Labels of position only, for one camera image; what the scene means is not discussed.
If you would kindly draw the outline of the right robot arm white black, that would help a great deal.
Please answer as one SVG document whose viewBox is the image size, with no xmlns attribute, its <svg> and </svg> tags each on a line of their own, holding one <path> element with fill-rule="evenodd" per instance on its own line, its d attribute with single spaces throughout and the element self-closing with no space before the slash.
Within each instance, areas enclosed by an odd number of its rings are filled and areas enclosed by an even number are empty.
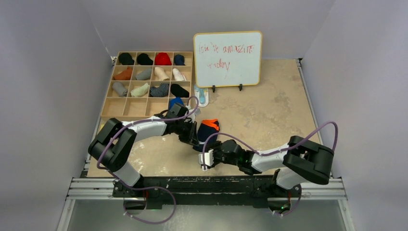
<svg viewBox="0 0 408 231">
<path fill-rule="evenodd" d="M 286 144 L 266 151 L 245 150 L 233 139 L 218 141 L 202 152 L 199 160 L 202 168 L 213 168 L 222 163 L 236 166 L 249 176 L 276 169 L 270 189 L 274 195 L 281 196 L 307 181 L 327 185 L 333 158 L 331 148 L 292 136 Z"/>
</svg>

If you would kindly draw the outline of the grey underwear cream waistband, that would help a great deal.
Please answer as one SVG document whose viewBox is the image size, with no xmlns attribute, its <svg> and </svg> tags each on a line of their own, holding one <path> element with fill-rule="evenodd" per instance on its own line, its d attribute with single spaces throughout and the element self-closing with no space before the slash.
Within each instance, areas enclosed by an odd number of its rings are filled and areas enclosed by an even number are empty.
<svg viewBox="0 0 408 231">
<path fill-rule="evenodd" d="M 112 84 L 112 89 L 118 95 L 118 97 L 126 97 L 128 90 L 122 82 L 114 82 Z"/>
</svg>

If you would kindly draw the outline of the navy orange boxer briefs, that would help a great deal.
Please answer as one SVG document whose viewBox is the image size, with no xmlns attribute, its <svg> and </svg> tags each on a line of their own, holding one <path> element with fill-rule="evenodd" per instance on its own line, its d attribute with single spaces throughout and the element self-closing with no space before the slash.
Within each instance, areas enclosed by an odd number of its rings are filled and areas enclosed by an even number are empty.
<svg viewBox="0 0 408 231">
<path fill-rule="evenodd" d="M 199 145 L 193 146 L 192 148 L 198 152 L 201 152 L 206 139 L 212 134 L 218 132 L 220 132 L 220 125 L 217 119 L 203 119 L 197 131 Z"/>
</svg>

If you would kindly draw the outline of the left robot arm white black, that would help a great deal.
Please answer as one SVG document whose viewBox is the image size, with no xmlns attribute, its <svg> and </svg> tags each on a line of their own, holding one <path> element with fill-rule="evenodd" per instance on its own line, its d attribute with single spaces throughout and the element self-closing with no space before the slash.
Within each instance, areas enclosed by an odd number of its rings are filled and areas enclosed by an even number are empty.
<svg viewBox="0 0 408 231">
<path fill-rule="evenodd" d="M 133 144 L 151 137 L 177 134 L 181 142 L 197 146 L 195 111 L 176 103 L 169 110 L 142 120 L 126 122 L 110 118 L 90 143 L 88 154 L 97 160 L 98 169 L 110 172 L 130 196 L 137 197 L 143 192 L 144 178 L 128 160 Z"/>
</svg>

